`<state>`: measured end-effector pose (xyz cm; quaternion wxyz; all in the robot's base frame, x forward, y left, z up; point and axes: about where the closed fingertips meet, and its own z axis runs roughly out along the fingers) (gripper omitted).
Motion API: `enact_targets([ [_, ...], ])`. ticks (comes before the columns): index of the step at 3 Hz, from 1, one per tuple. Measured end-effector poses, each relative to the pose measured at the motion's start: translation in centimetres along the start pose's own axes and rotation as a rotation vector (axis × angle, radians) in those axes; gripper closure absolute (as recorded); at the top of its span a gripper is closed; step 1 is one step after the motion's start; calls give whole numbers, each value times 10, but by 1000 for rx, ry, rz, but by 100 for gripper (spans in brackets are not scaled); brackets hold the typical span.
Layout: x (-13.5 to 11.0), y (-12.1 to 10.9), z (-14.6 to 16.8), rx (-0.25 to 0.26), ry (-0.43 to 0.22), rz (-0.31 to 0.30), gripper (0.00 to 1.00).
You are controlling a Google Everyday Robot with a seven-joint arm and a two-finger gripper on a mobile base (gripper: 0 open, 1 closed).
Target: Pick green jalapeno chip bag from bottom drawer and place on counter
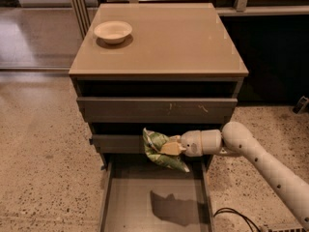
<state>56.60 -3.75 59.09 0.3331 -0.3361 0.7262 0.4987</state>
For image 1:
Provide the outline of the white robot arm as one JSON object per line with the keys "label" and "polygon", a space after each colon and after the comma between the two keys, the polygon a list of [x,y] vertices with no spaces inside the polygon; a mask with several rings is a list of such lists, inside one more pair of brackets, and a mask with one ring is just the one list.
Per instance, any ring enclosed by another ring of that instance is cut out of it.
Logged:
{"label": "white robot arm", "polygon": [[241,155],[266,180],[302,227],[309,230],[309,185],[270,154],[239,122],[229,122],[219,130],[191,130],[167,138],[159,152],[188,157]]}

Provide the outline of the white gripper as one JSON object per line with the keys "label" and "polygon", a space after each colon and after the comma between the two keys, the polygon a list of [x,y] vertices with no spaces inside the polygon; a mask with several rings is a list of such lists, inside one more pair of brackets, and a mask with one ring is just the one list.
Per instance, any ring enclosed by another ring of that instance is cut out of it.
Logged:
{"label": "white gripper", "polygon": [[170,140],[172,142],[167,142],[161,147],[161,154],[178,156],[184,152],[188,157],[201,157],[203,155],[201,132],[199,130],[187,131],[182,136],[170,136]]}

